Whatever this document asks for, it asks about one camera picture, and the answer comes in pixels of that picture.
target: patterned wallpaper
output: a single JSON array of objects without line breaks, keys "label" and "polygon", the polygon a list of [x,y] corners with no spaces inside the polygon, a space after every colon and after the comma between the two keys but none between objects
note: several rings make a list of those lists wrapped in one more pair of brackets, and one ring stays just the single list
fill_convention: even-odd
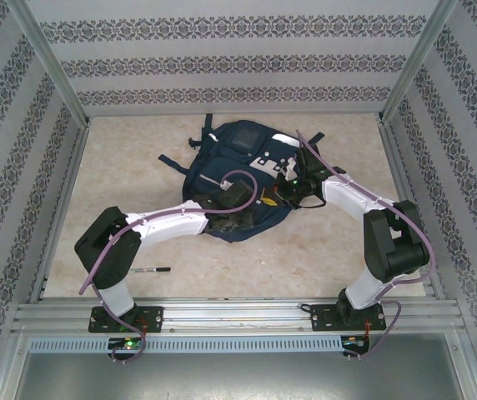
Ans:
[{"label": "patterned wallpaper", "polygon": [[378,112],[437,0],[30,0],[87,113]]},{"label": "patterned wallpaper", "polygon": [[0,1],[0,353],[33,287],[80,132]]},{"label": "patterned wallpaper", "polygon": [[459,2],[390,121],[477,353],[477,2]]}]

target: perforated metal strip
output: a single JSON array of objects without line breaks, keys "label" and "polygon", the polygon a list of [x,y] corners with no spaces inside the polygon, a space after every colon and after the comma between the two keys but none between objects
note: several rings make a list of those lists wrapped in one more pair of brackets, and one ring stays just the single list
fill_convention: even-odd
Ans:
[{"label": "perforated metal strip", "polygon": [[[34,338],[30,353],[104,353],[105,337]],[[311,353],[342,351],[340,336],[151,337],[145,353]],[[119,353],[133,353],[119,350]]]}]

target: navy backpack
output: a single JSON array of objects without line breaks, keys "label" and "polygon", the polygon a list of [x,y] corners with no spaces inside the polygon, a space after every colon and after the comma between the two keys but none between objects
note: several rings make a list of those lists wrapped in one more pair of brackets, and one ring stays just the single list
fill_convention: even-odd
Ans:
[{"label": "navy backpack", "polygon": [[[219,190],[223,176],[230,171],[242,169],[254,175],[259,190],[257,201],[250,206],[253,209],[253,226],[206,231],[227,242],[241,242],[282,222],[292,210],[288,205],[269,206],[259,198],[264,188],[274,184],[283,165],[295,156],[299,142],[295,137],[276,129],[246,120],[228,122],[213,130],[212,120],[213,114],[207,114],[201,140],[188,140],[190,147],[199,147],[198,155],[189,169],[163,154],[158,159],[185,175],[184,202],[194,196]],[[319,132],[310,143],[316,143],[323,136]],[[230,183],[243,180],[251,185],[249,178],[241,174],[232,175],[227,180]]]}]

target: marble floor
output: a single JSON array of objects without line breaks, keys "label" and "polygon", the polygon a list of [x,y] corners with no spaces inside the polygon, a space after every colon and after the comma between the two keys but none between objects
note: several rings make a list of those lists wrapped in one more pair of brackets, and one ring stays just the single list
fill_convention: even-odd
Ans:
[{"label": "marble floor", "polygon": [[[319,150],[333,165],[386,198],[396,199],[374,115],[219,114],[213,126],[250,119],[284,133],[296,128],[326,137]],[[187,167],[196,152],[203,115],[93,119],[68,214],[48,277],[46,297],[75,297],[86,271],[73,245],[104,210],[144,213],[182,202],[183,175],[160,162],[165,153]],[[138,252],[133,268],[172,272],[128,275],[135,297],[336,297],[364,268],[359,222],[333,205],[297,210],[278,226],[245,242],[209,235],[179,237]],[[424,296],[422,284],[397,287],[395,296]],[[93,296],[87,290],[86,296]]]}]

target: metal base plate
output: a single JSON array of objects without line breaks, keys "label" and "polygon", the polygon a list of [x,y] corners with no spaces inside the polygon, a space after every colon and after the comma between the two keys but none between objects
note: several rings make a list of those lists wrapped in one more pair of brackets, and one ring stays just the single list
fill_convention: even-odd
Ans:
[{"label": "metal base plate", "polygon": [[[163,326],[162,307],[135,307],[121,319],[146,333],[160,333]],[[129,330],[114,321],[103,307],[93,307],[88,323],[90,333],[129,333]]]},{"label": "metal base plate", "polygon": [[370,323],[370,331],[384,331],[387,328],[380,304],[353,311],[348,323],[342,321],[335,304],[312,304],[310,313],[315,332],[364,331],[364,323],[367,320]]}]

